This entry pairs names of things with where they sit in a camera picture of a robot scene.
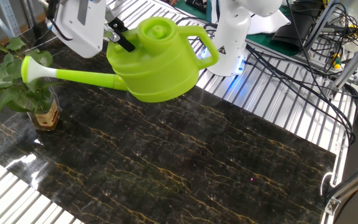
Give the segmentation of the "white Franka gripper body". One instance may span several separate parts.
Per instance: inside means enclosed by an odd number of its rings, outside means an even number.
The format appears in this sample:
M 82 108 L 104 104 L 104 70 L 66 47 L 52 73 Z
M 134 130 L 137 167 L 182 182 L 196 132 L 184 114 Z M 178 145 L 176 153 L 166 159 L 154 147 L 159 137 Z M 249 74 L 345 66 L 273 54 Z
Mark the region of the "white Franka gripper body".
M 83 58 L 103 48 L 106 0 L 66 0 L 57 4 L 51 31 Z

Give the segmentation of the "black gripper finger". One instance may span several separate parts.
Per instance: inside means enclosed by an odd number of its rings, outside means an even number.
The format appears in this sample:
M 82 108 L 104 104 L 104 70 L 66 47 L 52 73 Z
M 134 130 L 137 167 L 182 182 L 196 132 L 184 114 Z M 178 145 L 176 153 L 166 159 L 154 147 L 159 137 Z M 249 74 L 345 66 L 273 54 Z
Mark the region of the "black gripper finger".
M 104 25 L 104 37 L 108 38 L 110 41 L 117 43 L 121 38 L 116 31 L 118 30 L 119 26 L 116 23 L 112 23 L 111 25 L 105 24 Z
M 116 31 L 116 33 L 119 34 L 121 39 L 116 44 L 119 44 L 127 52 L 132 52 L 135 49 L 135 46 L 132 43 L 130 43 L 126 39 L 126 37 L 123 35 L 124 32 L 128 31 L 128 28 L 124 25 L 124 23 L 119 18 L 114 18 L 108 24 L 111 25 L 112 23 L 116 23 L 119 26 L 119 28 Z

